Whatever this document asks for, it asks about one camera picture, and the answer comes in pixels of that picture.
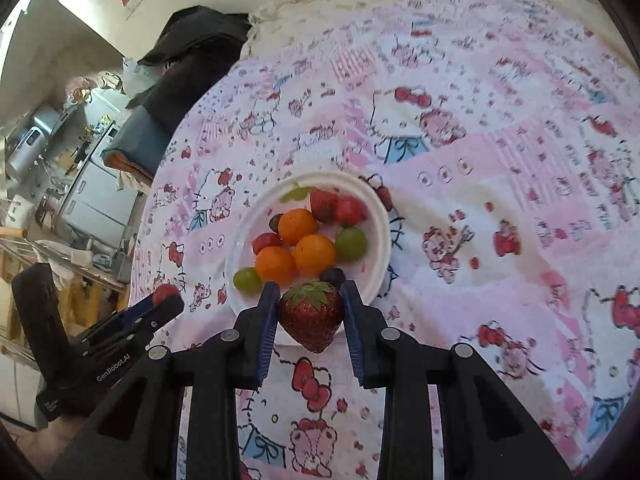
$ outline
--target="cabinet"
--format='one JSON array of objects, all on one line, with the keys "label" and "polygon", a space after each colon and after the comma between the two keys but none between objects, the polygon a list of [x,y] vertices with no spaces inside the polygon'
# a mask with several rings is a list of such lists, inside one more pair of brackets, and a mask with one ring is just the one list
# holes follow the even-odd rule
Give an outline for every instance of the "cabinet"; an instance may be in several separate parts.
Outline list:
[{"label": "cabinet", "polygon": [[67,224],[119,247],[137,192],[116,190],[116,177],[87,161],[60,211]]}]

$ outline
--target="hello kitty print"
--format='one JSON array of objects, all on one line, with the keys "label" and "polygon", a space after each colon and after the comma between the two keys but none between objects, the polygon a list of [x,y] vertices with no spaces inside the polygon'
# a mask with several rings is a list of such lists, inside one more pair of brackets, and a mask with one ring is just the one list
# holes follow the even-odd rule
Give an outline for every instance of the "hello kitty print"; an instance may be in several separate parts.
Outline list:
[{"label": "hello kitty print", "polygon": [[[224,262],[248,209],[303,171],[351,173],[388,212],[373,305],[420,342],[473,345],[578,471],[640,374],[638,83],[541,0],[355,10],[238,62],[184,118],[130,302],[180,288],[184,313],[156,334],[175,350],[229,328]],[[276,348],[237,401],[244,480],[376,476],[384,392],[357,387],[344,338],[319,356]]]}]

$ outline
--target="white paper plate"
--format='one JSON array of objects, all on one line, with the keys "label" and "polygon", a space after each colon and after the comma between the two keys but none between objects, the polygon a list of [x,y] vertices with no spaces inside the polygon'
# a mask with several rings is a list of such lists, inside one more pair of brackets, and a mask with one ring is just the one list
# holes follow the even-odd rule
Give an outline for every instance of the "white paper plate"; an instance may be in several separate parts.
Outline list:
[{"label": "white paper plate", "polygon": [[[301,201],[280,202],[280,197],[294,188],[294,183],[301,187],[315,186],[324,190],[338,190],[340,193],[355,196],[367,207],[367,219],[358,224],[367,236],[369,248],[359,261],[341,266],[348,280],[355,280],[360,296],[365,304],[370,304],[378,294],[385,277],[386,268],[391,257],[391,234],[388,215],[376,193],[365,182],[340,171],[313,171],[289,177],[265,192],[242,218],[236,236],[225,263],[226,290],[231,309],[239,314],[246,308],[255,306],[259,294],[248,296],[241,294],[233,284],[234,274],[243,267],[252,267],[255,255],[252,241],[261,233],[270,232],[269,220],[278,213],[284,213],[297,207],[309,208],[309,198]],[[322,226],[319,233],[335,239],[340,230],[336,224]],[[275,343],[278,345],[299,345],[281,326],[278,326]]]}]

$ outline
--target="screw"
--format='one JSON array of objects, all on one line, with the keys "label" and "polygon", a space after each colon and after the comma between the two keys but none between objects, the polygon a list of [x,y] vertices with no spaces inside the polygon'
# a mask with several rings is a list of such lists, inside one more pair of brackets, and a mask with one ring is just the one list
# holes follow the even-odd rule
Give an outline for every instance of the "screw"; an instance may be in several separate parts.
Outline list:
[{"label": "screw", "polygon": [[386,339],[387,341],[395,341],[400,337],[400,331],[397,328],[387,327],[380,332],[382,339]]},{"label": "screw", "polygon": [[456,354],[458,354],[460,357],[463,357],[463,358],[471,357],[473,353],[474,353],[474,349],[471,348],[471,346],[469,346],[466,343],[456,345]]},{"label": "screw", "polygon": [[156,361],[158,359],[162,359],[167,354],[167,352],[168,350],[164,346],[158,345],[150,349],[148,355],[149,355],[149,358]]},{"label": "screw", "polygon": [[222,331],[222,334],[220,334],[220,339],[228,343],[235,341],[239,337],[240,337],[240,333],[235,328],[227,328],[226,330]]}]

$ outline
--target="table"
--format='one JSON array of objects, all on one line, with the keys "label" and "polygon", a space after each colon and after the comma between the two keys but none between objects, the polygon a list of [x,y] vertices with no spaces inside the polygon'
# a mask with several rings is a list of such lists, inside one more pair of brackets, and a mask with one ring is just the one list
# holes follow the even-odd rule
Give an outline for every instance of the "table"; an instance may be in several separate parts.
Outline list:
[{"label": "table", "polygon": [[[223,263],[260,194],[312,169],[362,176],[393,203],[374,306],[422,343],[473,345],[578,469],[640,372],[639,102],[638,76],[540,0],[355,11],[239,62],[188,113],[130,302],[175,283],[185,312],[154,341],[202,343],[234,322]],[[383,403],[358,388],[344,336],[320,355],[276,347],[260,391],[238,392],[243,478],[372,478]]]}]

